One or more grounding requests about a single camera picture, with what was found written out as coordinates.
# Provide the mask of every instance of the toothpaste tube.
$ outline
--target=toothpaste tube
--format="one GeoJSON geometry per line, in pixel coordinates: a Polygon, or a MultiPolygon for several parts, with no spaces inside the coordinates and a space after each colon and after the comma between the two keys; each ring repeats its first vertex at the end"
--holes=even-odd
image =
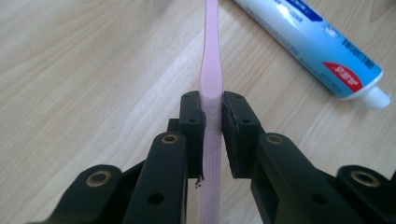
{"type": "Polygon", "coordinates": [[[373,110],[390,104],[376,86],[382,69],[304,1],[234,1],[336,96],[373,110]]]}

